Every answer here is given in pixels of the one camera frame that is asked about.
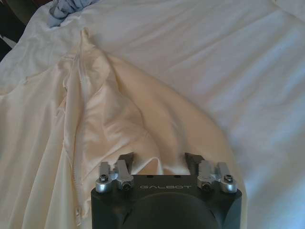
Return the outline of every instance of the white fabric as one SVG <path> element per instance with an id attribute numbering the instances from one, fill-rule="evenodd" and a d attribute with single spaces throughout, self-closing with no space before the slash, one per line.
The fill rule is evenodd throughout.
<path id="1" fill-rule="evenodd" d="M 0 64 L 1 91 L 40 73 L 87 26 L 98 47 L 184 95 L 222 128 L 249 229 L 305 228 L 305 25 L 271 0 L 103 0 L 59 28 L 38 9 Z"/>
<path id="2" fill-rule="evenodd" d="M 286 12 L 296 16 L 305 22 L 305 1 L 304 0 L 272 0 L 276 5 Z"/>
<path id="3" fill-rule="evenodd" d="M 84 31 L 76 53 L 2 94 L 0 108 L 2 229 L 91 228 L 98 165 L 129 152 L 133 174 L 189 174 L 184 152 L 227 162 L 246 226 L 246 192 L 221 131 L 157 80 L 106 57 Z"/>

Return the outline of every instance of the crumpled clothing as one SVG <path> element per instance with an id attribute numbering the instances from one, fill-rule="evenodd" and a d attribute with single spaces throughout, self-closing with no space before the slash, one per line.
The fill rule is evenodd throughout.
<path id="1" fill-rule="evenodd" d="M 60 26 L 68 14 L 81 11 L 86 6 L 96 3 L 98 0 L 53 0 L 49 10 L 48 25 L 50 28 Z"/>

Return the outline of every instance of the white bed sheet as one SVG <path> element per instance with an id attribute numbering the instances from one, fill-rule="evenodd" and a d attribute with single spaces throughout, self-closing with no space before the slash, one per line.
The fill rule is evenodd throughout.
<path id="1" fill-rule="evenodd" d="M 0 64 L 0 90 L 93 41 L 160 79 L 222 128 L 249 229 L 305 228 L 305 24 L 270 0 L 104 0 L 49 29 L 47 4 Z"/>

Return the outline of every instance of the zipper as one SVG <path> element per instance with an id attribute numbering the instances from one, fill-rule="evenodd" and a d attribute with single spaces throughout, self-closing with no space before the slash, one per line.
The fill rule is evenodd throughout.
<path id="1" fill-rule="evenodd" d="M 75 208 L 75 223 L 77 226 L 81 224 L 81 206 L 83 204 L 82 194 L 81 194 L 81 155 L 82 155 L 82 136 L 84 131 L 84 117 L 85 117 L 85 106 L 87 104 L 87 82 L 85 79 L 85 71 L 83 63 L 81 62 L 82 57 L 82 42 L 80 45 L 80 50 L 76 54 L 75 61 L 78 66 L 78 73 L 80 77 L 80 84 L 81 84 L 81 93 L 83 96 L 83 112 L 81 114 L 80 122 L 81 126 L 79 131 L 77 131 L 77 135 L 75 137 L 75 149 L 74 149 L 74 163 L 73 163 L 73 181 L 75 185 L 75 192 L 78 205 Z"/>

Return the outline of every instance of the cream satin garment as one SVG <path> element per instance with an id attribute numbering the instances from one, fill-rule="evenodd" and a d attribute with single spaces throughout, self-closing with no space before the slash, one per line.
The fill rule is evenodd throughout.
<path id="1" fill-rule="evenodd" d="M 133 174 L 188 174 L 184 152 L 224 161 L 222 132 L 190 102 L 104 54 L 86 31 L 76 51 L 0 95 L 0 228 L 91 228 L 99 163 L 134 152 Z"/>

